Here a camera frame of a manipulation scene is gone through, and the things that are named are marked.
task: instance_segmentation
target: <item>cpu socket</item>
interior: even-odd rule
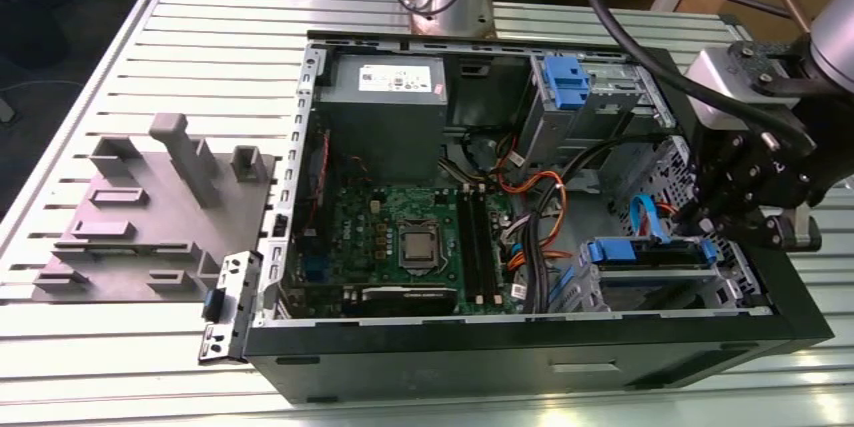
[[[440,250],[439,224],[435,220],[398,222],[400,267],[412,275],[426,275],[444,262]]]

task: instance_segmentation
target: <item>metal bracket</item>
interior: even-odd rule
[[[226,256],[216,289],[208,292],[199,364],[246,364],[243,346],[262,272],[262,255],[246,251]]]
[[[806,202],[794,209],[783,209],[781,216],[791,222],[795,245],[798,247],[810,245],[810,206]]]

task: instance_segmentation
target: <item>aluminum extrusion table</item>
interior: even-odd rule
[[[506,38],[611,42],[588,9],[498,4],[495,16]],[[619,17],[682,68],[703,46],[743,34],[714,16]],[[182,112],[214,151],[247,139],[264,152],[282,149],[307,29],[406,32],[407,17],[394,0],[136,2],[0,224],[1,298],[32,292],[95,173],[84,156],[100,134],[137,136],[157,148],[143,140],[152,114]],[[815,217],[823,250],[793,257],[837,338],[679,391],[294,408],[250,365],[196,366],[199,304],[12,303],[0,306],[0,423],[232,422],[215,414],[239,415],[242,426],[271,417],[291,419],[287,425],[431,427],[854,423],[854,191],[834,189]]]

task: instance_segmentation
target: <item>power supply label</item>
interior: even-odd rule
[[[367,92],[432,92],[430,67],[424,65],[364,65],[359,90]]]

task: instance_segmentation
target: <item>motherboard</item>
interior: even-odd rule
[[[328,252],[303,258],[310,316],[515,312],[496,241],[508,202],[478,187],[339,189]]]

